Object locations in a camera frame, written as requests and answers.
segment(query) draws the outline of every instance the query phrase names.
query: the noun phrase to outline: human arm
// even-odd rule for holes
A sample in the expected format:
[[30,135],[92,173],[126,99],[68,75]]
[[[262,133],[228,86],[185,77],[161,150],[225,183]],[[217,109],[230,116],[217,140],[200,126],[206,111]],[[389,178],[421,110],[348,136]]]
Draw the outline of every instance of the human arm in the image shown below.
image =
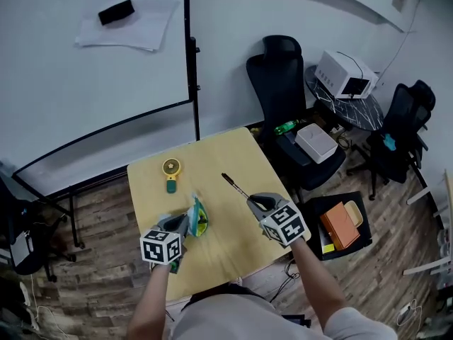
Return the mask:
[[290,244],[294,260],[299,269],[307,298],[321,327],[325,329],[329,318],[338,310],[347,306],[346,298],[333,276],[302,238]]
[[165,298],[171,265],[151,272],[147,288],[127,327],[127,340],[161,340],[165,326]]

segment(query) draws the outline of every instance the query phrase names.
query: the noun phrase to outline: person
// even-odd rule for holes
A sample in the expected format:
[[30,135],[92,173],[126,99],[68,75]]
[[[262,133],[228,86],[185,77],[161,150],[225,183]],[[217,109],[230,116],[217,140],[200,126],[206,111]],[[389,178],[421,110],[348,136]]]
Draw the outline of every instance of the person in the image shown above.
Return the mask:
[[[284,319],[249,289],[226,284],[192,297],[173,328],[173,339],[397,339],[390,327],[348,307],[340,286],[302,238],[290,246],[323,334]],[[152,271],[129,323],[128,340],[162,339],[169,271],[169,266],[156,266]]]

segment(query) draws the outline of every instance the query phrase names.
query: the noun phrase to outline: light wood tabletop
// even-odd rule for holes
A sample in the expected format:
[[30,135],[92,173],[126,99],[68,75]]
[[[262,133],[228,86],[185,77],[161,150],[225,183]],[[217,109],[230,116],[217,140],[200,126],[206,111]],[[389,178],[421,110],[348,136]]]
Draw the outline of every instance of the light wood tabletop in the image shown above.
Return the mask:
[[[181,162],[177,191],[166,192],[162,164],[169,158]],[[167,300],[189,296],[271,264],[289,247],[262,235],[246,199],[223,178],[227,173],[247,194],[279,193],[291,200],[269,161],[246,128],[205,138],[169,150],[127,168],[140,233],[155,225],[159,215],[182,213],[193,205],[196,193],[204,205],[206,233],[188,236],[178,274],[170,275]],[[305,240],[311,234],[307,230]]]

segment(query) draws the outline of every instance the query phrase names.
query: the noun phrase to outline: black whiteboard eraser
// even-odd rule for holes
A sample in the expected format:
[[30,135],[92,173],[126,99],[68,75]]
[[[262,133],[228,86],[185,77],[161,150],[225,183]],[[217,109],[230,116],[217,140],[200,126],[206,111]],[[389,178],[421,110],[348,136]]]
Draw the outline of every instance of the black whiteboard eraser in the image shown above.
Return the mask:
[[105,24],[112,23],[113,21],[126,18],[134,11],[132,1],[126,0],[101,11],[98,15],[101,20],[101,24],[104,26]]

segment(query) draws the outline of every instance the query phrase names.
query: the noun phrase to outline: orange notebook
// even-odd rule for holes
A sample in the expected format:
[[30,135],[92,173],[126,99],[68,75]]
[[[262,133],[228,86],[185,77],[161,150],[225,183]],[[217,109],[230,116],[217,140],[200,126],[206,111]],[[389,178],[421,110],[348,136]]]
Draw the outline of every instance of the orange notebook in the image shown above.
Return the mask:
[[360,236],[343,203],[322,214],[321,221],[338,251],[348,248]]

